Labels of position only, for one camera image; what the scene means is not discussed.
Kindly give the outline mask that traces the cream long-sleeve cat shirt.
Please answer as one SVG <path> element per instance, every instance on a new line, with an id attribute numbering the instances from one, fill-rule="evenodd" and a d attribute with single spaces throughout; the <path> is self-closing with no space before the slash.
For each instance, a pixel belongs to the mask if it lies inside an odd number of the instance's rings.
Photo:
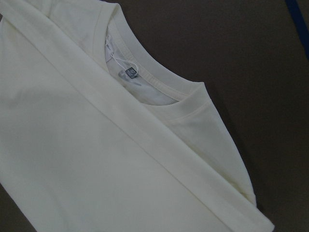
<path id="1" fill-rule="evenodd" d="M 0 3 L 0 182 L 39 232 L 271 232 L 202 82 L 119 4 Z"/>

